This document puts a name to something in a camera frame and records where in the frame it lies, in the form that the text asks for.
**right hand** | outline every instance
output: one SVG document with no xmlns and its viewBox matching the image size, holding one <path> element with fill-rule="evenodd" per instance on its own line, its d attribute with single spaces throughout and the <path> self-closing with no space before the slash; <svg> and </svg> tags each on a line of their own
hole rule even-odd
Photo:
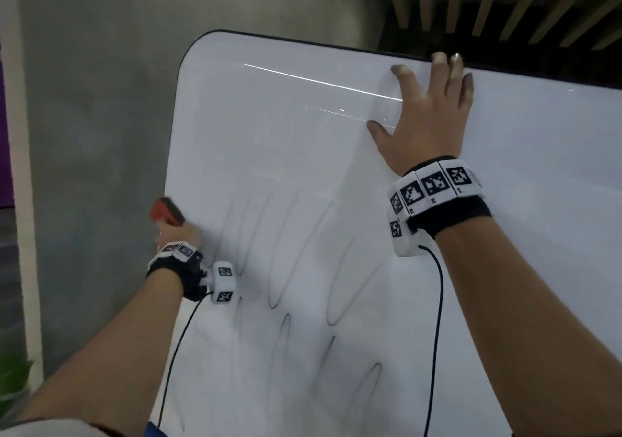
<svg viewBox="0 0 622 437">
<path fill-rule="evenodd" d="M 160 252 L 169 242 L 186 241 L 194 248 L 201 247 L 201 232 L 190 222 L 186 221 L 181 227 L 167 224 L 163 219 L 155 221 L 160 233 L 155 237 L 157 251 Z"/>
<path fill-rule="evenodd" d="M 458 158 L 462 151 L 462 138 L 473 103 L 473 74 L 462 76 L 464 64 L 459 54 L 449 63 L 442 52 L 432 57 L 426 94 L 421 92 L 415 74 L 408 67 L 392 66 L 402 93 L 402 113 L 393 135 L 377 121 L 367 123 L 380 155 L 400 177 L 421 162 L 443 155 Z"/>
</svg>

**black cable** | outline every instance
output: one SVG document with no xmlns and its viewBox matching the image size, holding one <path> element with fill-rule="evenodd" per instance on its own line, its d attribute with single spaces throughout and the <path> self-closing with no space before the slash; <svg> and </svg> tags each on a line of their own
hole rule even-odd
<svg viewBox="0 0 622 437">
<path fill-rule="evenodd" d="M 206 299 L 211 294 L 214 294 L 214 292 L 208 292 L 203 298 L 201 298 L 197 302 L 197 306 L 195 306 L 194 310 L 192 311 L 192 314 L 188 318 L 188 322 L 183 327 L 182 335 L 180 336 L 179 341 L 177 342 L 177 346 L 175 347 L 175 352 L 173 352 L 173 356 L 170 359 L 170 365 L 168 366 L 168 373 L 166 375 L 166 384 L 164 385 L 164 393 L 162 394 L 162 406 L 160 407 L 160 417 L 157 420 L 157 428 L 160 428 L 160 424 L 162 424 L 162 414 L 164 412 L 164 402 L 166 401 L 166 392 L 168 391 L 168 382 L 170 381 L 170 373 L 173 370 L 173 362 L 175 361 L 175 357 L 177 356 L 177 351 L 179 350 L 179 346 L 182 343 L 183 336 L 185 335 L 186 330 L 188 330 L 188 326 L 190 325 L 190 322 L 192 320 L 192 317 L 194 316 L 194 313 L 197 312 L 197 309 L 199 306 L 201 306 L 201 303 L 203 302 L 203 300 Z"/>
<path fill-rule="evenodd" d="M 439 331 L 440 331 L 440 314 L 443 311 L 443 269 L 440 268 L 439 259 L 436 258 L 436 255 L 432 253 L 432 251 L 427 248 L 425 245 L 419 245 L 420 249 L 429 253 L 434 261 L 436 262 L 436 266 L 439 269 L 440 276 L 440 298 L 439 298 L 439 315 L 436 319 L 436 333 L 434 334 L 434 352 L 432 353 L 432 379 L 430 381 L 430 399 L 428 401 L 428 414 L 425 418 L 425 430 L 424 437 L 427 437 L 428 429 L 430 428 L 430 418 L 432 417 L 432 399 L 434 398 L 434 378 L 436 375 L 436 350 L 439 346 Z"/>
</svg>

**forearm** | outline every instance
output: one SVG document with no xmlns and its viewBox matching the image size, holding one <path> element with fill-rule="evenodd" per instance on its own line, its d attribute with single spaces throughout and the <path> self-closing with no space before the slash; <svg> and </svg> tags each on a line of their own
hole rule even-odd
<svg viewBox="0 0 622 437">
<path fill-rule="evenodd" d="M 471 219 L 441 231 L 436 240 L 515 434 L 621 431 L 622 366 L 548 289 L 496 222 Z"/>
<path fill-rule="evenodd" d="M 20 419 L 77 418 L 142 436 L 159 389 L 182 285 L 167 269 L 35 393 Z"/>
</svg>

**gray wall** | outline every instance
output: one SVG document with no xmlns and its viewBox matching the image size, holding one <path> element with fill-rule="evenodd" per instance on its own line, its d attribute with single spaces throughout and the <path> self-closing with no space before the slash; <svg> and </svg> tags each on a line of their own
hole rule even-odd
<svg viewBox="0 0 622 437">
<path fill-rule="evenodd" d="M 375 48 L 387 3 L 20 0 L 46 375 L 143 282 L 194 39 L 226 28 Z"/>
</svg>

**whiteboard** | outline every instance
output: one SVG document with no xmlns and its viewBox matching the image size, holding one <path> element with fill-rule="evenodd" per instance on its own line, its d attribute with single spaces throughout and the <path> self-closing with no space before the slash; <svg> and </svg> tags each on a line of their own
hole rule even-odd
<svg viewBox="0 0 622 437">
<path fill-rule="evenodd" d="M 234 263 L 239 294 L 190 325 L 169 436 L 423 433 L 439 276 L 429 255 L 392 253 L 397 177 L 365 128 L 396 125 L 394 63 L 427 83 L 428 62 L 230 32 L 184 57 L 166 194 L 206 257 Z M 473 73 L 462 158 L 526 259 L 622 356 L 620 91 Z M 510 435 L 445 275 L 430 435 Z"/>
</svg>

